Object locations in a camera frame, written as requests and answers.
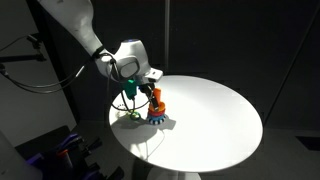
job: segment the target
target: round white table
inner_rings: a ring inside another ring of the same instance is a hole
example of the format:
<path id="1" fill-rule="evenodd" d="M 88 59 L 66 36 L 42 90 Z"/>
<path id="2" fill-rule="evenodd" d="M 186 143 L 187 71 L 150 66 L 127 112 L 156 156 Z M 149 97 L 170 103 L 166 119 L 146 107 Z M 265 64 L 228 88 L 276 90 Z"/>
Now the round white table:
<path id="1" fill-rule="evenodd" d="M 120 144 L 158 167 L 148 179 L 200 179 L 198 172 L 234 166 L 260 144 L 263 128 L 257 111 L 232 89 L 190 76 L 164 76 L 156 86 L 166 104 L 163 124 L 145 120 L 148 105 L 138 110 L 139 121 L 113 107 L 109 112 L 111 129 Z M 146 101 L 138 90 L 136 107 Z M 113 103 L 123 108 L 120 95 Z"/>

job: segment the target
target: cable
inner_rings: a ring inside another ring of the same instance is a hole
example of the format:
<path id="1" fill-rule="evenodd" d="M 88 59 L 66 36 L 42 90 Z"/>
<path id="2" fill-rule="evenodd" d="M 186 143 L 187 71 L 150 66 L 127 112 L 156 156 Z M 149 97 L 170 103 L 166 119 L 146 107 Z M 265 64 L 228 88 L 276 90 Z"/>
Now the cable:
<path id="1" fill-rule="evenodd" d="M 16 40 L 12 41 L 11 43 L 9 43 L 8 45 L 6 45 L 5 47 L 1 48 L 1 49 L 0 49 L 0 52 L 3 51 L 3 50 L 5 50 L 5 49 L 7 49 L 8 47 L 10 47 L 11 45 L 13 45 L 13 44 L 16 43 L 17 41 L 19 41 L 19 40 L 21 40 L 21 39 L 23 39 L 23 38 L 26 38 L 26 37 L 28 37 L 28 36 L 21 36 L 21 37 L 17 38 Z"/>
<path id="2" fill-rule="evenodd" d="M 77 77 L 82 73 L 82 70 L 85 68 L 85 66 L 89 63 L 89 61 L 86 61 L 82 66 L 81 68 L 76 71 L 76 73 L 72 73 L 71 75 L 69 75 L 66 79 L 58 82 L 58 83 L 55 83 L 55 84 L 50 84 L 50 85 L 44 85 L 44 86 L 31 86 L 31 85 L 27 85 L 27 84 L 23 84 L 23 83 L 20 83 L 12 78 L 10 78 L 9 74 L 5 71 L 4 67 L 2 69 L 3 72 L 1 72 L 1 74 L 7 78 L 9 81 L 11 81 L 14 85 L 16 85 L 17 87 L 25 90 L 25 91 L 28 91 L 28 92 L 31 92 L 31 93 L 37 93 L 37 94 L 50 94 L 50 93 L 55 93 L 55 92 L 58 92 L 58 91 L 61 91 L 62 89 L 66 88 L 67 86 L 69 86 L 71 83 L 73 83 Z M 31 89 L 28 89 L 28 88 L 45 88 L 45 87 L 52 87 L 52 86 L 56 86 L 58 84 L 61 84 L 61 82 L 65 82 L 67 80 L 69 80 L 72 76 L 74 76 L 67 84 L 63 85 L 61 88 L 59 89 L 55 89 L 55 90 L 50 90 L 50 91 L 35 91 L 35 90 L 31 90 Z"/>
<path id="3" fill-rule="evenodd" d="M 16 80 L 13 80 L 11 79 L 11 81 L 14 81 L 14 83 L 20 85 L 20 86 L 24 86 L 24 87 L 28 87 L 28 88 L 48 88 L 48 87 L 53 87 L 53 86 L 57 86 L 57 85 L 61 85 L 62 83 L 68 81 L 69 79 L 71 79 L 73 76 L 77 75 L 76 77 L 73 77 L 73 78 L 77 78 L 83 68 L 89 63 L 89 61 L 85 61 L 79 68 L 77 68 L 76 70 L 74 70 L 68 77 L 66 77 L 65 79 L 59 81 L 59 82 L 56 82 L 56 83 L 53 83 L 53 84 L 48 84 L 48 85 L 28 85 L 28 84 L 24 84 L 24 83 L 21 83 L 21 82 L 18 82 Z"/>
<path id="4" fill-rule="evenodd" d="M 65 84 L 64 86 L 62 86 L 61 88 L 59 89 L 56 89 L 56 90 L 51 90 L 51 91 L 34 91 L 34 90 L 30 90 L 30 89 L 27 89 L 25 88 L 24 86 L 21 86 L 20 84 L 16 83 L 15 80 L 11 79 L 9 76 L 5 76 L 8 80 L 10 80 L 14 85 L 16 85 L 17 87 L 23 89 L 23 90 L 26 90 L 28 92 L 31 92 L 31 93 L 37 93 L 37 94 L 50 94 L 50 93 L 55 93 L 55 92 L 58 92 L 58 91 L 61 91 L 62 89 L 66 88 L 67 86 L 69 86 L 71 83 L 73 83 L 77 77 L 74 77 L 70 82 L 68 82 L 67 84 Z"/>

